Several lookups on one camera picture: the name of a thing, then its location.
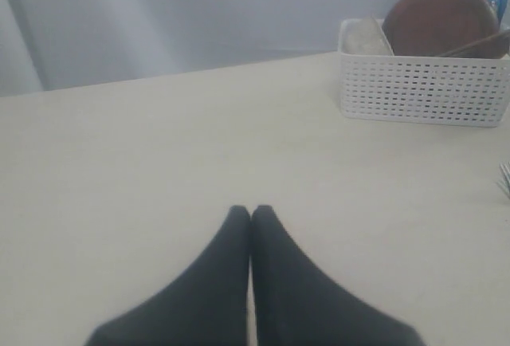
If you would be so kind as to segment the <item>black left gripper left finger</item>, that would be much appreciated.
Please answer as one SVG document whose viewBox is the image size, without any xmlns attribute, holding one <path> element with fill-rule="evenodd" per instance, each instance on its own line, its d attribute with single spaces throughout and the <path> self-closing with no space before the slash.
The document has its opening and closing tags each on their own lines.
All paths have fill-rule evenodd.
<svg viewBox="0 0 510 346">
<path fill-rule="evenodd" d="M 246 345 L 250 215 L 232 206 L 210 244 L 165 289 L 97 328 L 90 345 Z"/>
</svg>

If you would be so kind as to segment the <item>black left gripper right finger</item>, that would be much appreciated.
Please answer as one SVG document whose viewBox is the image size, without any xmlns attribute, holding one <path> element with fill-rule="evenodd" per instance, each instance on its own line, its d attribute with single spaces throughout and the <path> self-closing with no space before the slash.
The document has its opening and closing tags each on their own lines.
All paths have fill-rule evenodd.
<svg viewBox="0 0 510 346">
<path fill-rule="evenodd" d="M 260 345 L 422 345 L 408 324 L 377 310 L 325 274 L 271 206 L 251 221 L 251 266 Z"/>
</svg>

